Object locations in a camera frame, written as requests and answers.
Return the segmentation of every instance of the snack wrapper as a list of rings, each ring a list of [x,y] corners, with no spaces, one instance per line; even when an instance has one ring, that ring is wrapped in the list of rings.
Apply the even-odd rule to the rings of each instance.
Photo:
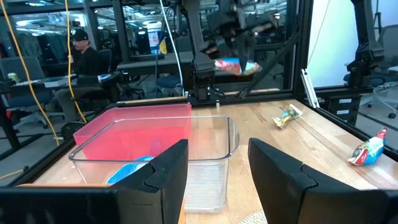
[[[289,108],[287,108],[282,115],[280,115],[278,118],[272,119],[278,127],[284,129],[291,120],[296,119],[301,115],[303,115],[302,111],[300,111],[294,105],[289,105]]]
[[[251,75],[262,70],[261,66],[255,62],[248,61],[245,71],[242,71],[238,58],[221,58],[215,60],[217,70],[227,71],[232,75]]]
[[[374,164],[383,153],[386,133],[387,128],[384,127],[375,137],[362,142],[355,149],[351,158],[348,159],[348,162],[357,166]]]

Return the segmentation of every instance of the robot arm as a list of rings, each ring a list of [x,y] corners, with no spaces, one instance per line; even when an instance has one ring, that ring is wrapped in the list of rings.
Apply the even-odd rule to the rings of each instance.
[[[374,35],[371,0],[351,0],[351,2],[355,10],[358,48],[354,61],[347,66],[347,71],[350,73],[348,86],[361,88],[369,86],[370,75],[383,61],[384,52]]]

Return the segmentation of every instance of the clear plastic bin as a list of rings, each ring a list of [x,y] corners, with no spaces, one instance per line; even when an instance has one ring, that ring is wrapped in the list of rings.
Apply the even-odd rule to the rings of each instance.
[[[189,143],[185,211],[221,210],[226,202],[228,159],[239,142],[238,130],[227,116],[115,121],[74,150],[69,158],[85,183],[101,184],[123,165],[145,164],[147,161],[135,159],[158,156],[180,139],[188,139]]]
[[[93,137],[113,121],[136,118],[190,116],[191,110],[191,105],[189,104],[112,108],[84,125],[84,127],[73,134],[73,138],[75,138],[76,144],[81,146],[85,141],[89,140],[89,138]]]

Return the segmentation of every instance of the blue cloth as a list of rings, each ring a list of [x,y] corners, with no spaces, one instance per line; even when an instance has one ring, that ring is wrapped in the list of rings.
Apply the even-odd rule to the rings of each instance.
[[[53,98],[51,91],[46,91],[42,93],[36,93],[37,100],[40,103],[49,103]],[[25,107],[25,106],[35,106],[35,99],[31,94],[25,96],[15,96],[8,100],[8,105],[10,108]]]
[[[137,161],[151,161],[153,156],[144,156],[136,159]],[[122,166],[116,173],[113,174],[112,177],[108,179],[107,184],[114,184],[123,180],[123,178],[133,174],[135,171],[139,170],[141,167],[145,166],[145,164],[126,164]]]

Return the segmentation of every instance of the cable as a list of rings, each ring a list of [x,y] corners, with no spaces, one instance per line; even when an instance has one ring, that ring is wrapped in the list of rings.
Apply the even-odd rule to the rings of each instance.
[[[327,4],[327,6],[326,6],[325,15],[323,15],[321,27],[319,28],[317,38],[315,39],[315,44],[314,44],[314,46],[313,46],[312,52],[311,52],[311,54],[310,54],[310,57],[308,58],[307,66],[310,64],[312,55],[313,55],[313,53],[314,53],[314,51],[315,51],[315,48],[317,47],[317,43],[318,43],[318,39],[319,39],[319,34],[321,33],[321,30],[322,30],[322,27],[323,27],[323,22],[325,21],[326,14],[328,13],[329,3],[330,3],[330,0],[328,0],[328,4]]]
[[[164,7],[163,7],[163,2],[162,0],[160,0],[160,5],[162,6],[162,12],[163,12],[163,16],[164,16],[164,20],[167,26],[167,30],[169,32],[169,35],[171,35],[172,31],[170,30],[170,26],[169,26],[169,22],[167,21],[167,16],[166,13],[164,11]],[[182,82],[182,72],[181,72],[181,65],[180,65],[180,59],[179,59],[179,55],[177,52],[177,49],[175,48],[175,44],[174,44],[174,40],[173,38],[170,38],[170,41],[172,42],[173,45],[173,50],[175,52],[175,58],[177,60],[177,65],[178,65],[178,71],[180,72],[180,81],[181,81],[181,87],[182,87],[182,96],[185,96],[185,90],[184,90],[184,86],[183,86],[183,82]]]
[[[8,18],[8,14],[7,14],[7,11],[6,11],[6,7],[5,7],[5,5],[4,5],[4,0],[0,0],[0,4],[1,4],[2,13],[4,14],[4,17],[6,18],[6,21],[7,21],[8,29],[10,30],[12,39],[13,39],[13,41],[14,41],[15,47],[16,47],[17,52],[18,52],[18,55],[19,55],[19,58],[20,58],[20,60],[21,60],[21,62],[22,62],[22,66],[24,67],[24,70],[25,70],[25,73],[26,73],[26,77],[27,77],[27,81],[28,81],[28,84],[29,84],[30,92],[32,93],[32,96],[33,96],[33,98],[35,99],[35,102],[36,102],[37,106],[39,107],[40,112],[42,112],[43,117],[45,118],[47,124],[50,126],[51,132],[52,132],[52,133],[54,134],[54,136],[55,136],[55,141],[57,142],[57,146],[59,146],[60,143],[59,143],[59,141],[58,141],[58,139],[57,139],[57,134],[56,134],[56,132],[55,132],[55,130],[54,130],[54,127],[52,126],[52,123],[51,123],[49,117],[45,114],[45,112],[44,112],[44,110],[43,110],[43,107],[40,105],[40,102],[38,101],[38,99],[37,99],[37,97],[36,97],[35,91],[33,90],[33,87],[32,87],[31,81],[30,81],[29,71],[28,71],[28,69],[27,69],[27,67],[26,67],[25,60],[24,60],[24,58],[23,58],[23,56],[22,56],[21,50],[20,50],[19,45],[18,45],[18,41],[17,41],[17,39],[16,39],[16,37],[15,37],[15,33],[14,33],[14,31],[12,30],[11,23],[10,23],[10,20],[9,20],[9,18]]]
[[[68,42],[67,42],[67,44],[68,44],[68,84],[69,84],[69,90],[70,90],[70,94],[71,94],[73,100],[75,101],[75,105],[76,105],[77,111],[79,111],[79,114],[80,114],[82,120],[83,120],[85,123],[87,123],[87,120],[86,120],[85,116],[83,115],[83,113],[81,112],[81,109],[80,109],[80,107],[79,107],[79,104],[77,103],[77,101],[76,101],[76,99],[75,99],[75,94],[74,94],[74,92],[73,92],[72,83],[71,83],[71,80],[70,80],[71,69],[72,69],[72,68],[71,68],[72,54],[71,54],[71,50],[70,50],[70,26],[69,26],[69,20],[70,20],[70,18],[69,18],[68,0],[65,0],[65,10],[66,10],[66,12],[67,12],[67,29],[68,29]]]
[[[10,173],[10,174],[6,174],[6,175],[4,175],[4,176],[1,176],[0,177],[0,180],[1,179],[4,179],[4,178],[7,178],[7,177],[10,177],[10,176],[12,176],[12,175],[16,175],[16,174],[18,174],[18,173],[20,173],[20,172],[23,172],[24,170],[23,169],[21,169],[21,170],[17,170],[17,171],[15,171],[15,172],[12,172],[12,173]]]
[[[166,10],[165,13],[168,14],[169,11],[170,11],[171,9],[172,9],[172,6],[169,6],[169,8],[167,8],[167,10]],[[161,28],[161,30],[160,30],[160,34],[161,34],[161,35],[163,35],[164,28],[165,28],[165,19],[163,18],[162,28]],[[159,57],[159,49],[160,49],[160,41],[159,41],[159,43],[157,43],[157,45],[156,45],[156,59],[155,59],[155,78],[156,78],[156,85],[157,85],[157,62],[159,61],[159,60],[158,60],[158,57]]]

